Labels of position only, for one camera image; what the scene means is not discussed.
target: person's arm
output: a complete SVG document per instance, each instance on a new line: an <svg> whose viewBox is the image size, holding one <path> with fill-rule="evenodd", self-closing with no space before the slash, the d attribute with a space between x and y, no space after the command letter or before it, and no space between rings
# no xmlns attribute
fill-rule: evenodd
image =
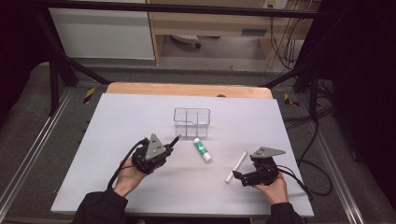
<svg viewBox="0 0 396 224"><path fill-rule="evenodd" d="M104 192L88 193L81 202L72 224L124 224L125 207L128 200L125 196L134 190L146 176L139 172L128 159L117 178L114 189Z"/></svg>
<svg viewBox="0 0 396 224"><path fill-rule="evenodd" d="M282 173L269 186L256 185L254 188L261 191L271 204L271 216L267 224L300 224L303 220L294 212L293 205L289 203L288 187Z"/></svg>

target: white pen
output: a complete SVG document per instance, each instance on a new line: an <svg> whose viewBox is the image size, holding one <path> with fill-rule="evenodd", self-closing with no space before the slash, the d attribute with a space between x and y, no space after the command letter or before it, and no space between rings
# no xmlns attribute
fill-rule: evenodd
<svg viewBox="0 0 396 224"><path fill-rule="evenodd" d="M247 156L247 152L245 151L244 154L242 154L241 158L239 158L238 162L236 163L235 167L233 168L233 171L236 171L239 166L242 164L242 161L244 161L245 157ZM230 174L225 178L225 183L230 183L231 178L233 178L233 171L230 172Z"/></svg>

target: clear plastic container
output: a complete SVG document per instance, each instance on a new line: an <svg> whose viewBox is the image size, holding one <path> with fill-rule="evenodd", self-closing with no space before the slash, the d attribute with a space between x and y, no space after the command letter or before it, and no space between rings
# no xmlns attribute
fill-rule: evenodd
<svg viewBox="0 0 396 224"><path fill-rule="evenodd" d="M176 135L183 137L207 137L210 110L207 108L175 108Z"/></svg>

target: white tabletop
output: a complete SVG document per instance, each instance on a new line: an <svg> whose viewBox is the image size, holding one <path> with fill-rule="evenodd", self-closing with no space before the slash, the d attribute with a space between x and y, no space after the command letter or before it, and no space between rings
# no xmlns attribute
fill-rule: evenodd
<svg viewBox="0 0 396 224"><path fill-rule="evenodd" d="M192 141L180 139L166 164L127 196L127 214L139 216L253 217L270 214L262 193L224 179L244 151L259 147L286 151L275 156L301 179L276 100L105 93L59 190L52 212L73 214L85 194L103 191L130 148L156 133L163 144L175 136L176 107L210 109L208 137L213 157L205 163ZM239 172L255 171L247 156ZM302 217L312 217L307 196L285 175L290 202Z"/></svg>

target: floor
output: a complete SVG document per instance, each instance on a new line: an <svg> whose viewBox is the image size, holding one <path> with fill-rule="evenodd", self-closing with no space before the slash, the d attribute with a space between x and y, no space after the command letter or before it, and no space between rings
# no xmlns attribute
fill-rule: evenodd
<svg viewBox="0 0 396 224"><path fill-rule="evenodd" d="M266 66L259 43L254 38L200 37L202 47L176 42L169 36L163 46L163 60L160 65L152 62L112 62L85 61L92 70L103 77L117 81L168 82L221 85L257 86L281 76L287 69L281 64L274 68ZM51 204L56 197L56 189L62 185L68 167L78 150L78 142L83 138L84 130L106 86L92 82L90 78L78 74L80 83L76 88L64 88L69 92L70 100L64 106L62 115L50 130L50 135L40 145L40 154L35 155L34 163L27 170L23 185L14 188L9 183L18 172L18 168L30 153L35 139L49 119L50 91L48 88L48 67L38 66L32 72L22 98L12 108L6 122L0 127L0 190L2 195L14 188L18 194L11 198L12 204L3 206L7 212L6 222L11 219L32 218L24 223L34 223L38 218L50 219L53 223L62 223L71 217L53 214ZM294 79L273 88L283 118L297 118L306 115L307 94L296 94L292 90ZM87 90L95 87L95 93L88 104L82 101ZM295 104L285 104L287 93ZM318 110L330 105L326 98L319 98ZM300 158L315 132L312 123L305 123L288 130L290 143L295 157ZM329 161L334 160L341 182L334 180L334 190L328 196L315 196L312 206L315 217L307 218L307 223L396 223L395 211L375 183L370 171L363 162L352 160L351 151L336 116L331 114L319 121L317 138L305 155L328 174L334 173ZM318 192L327 191L329 181L318 169L302 164L304 182ZM355 204L357 210L349 206ZM254 217L256 224L263 223L265 217Z"/></svg>

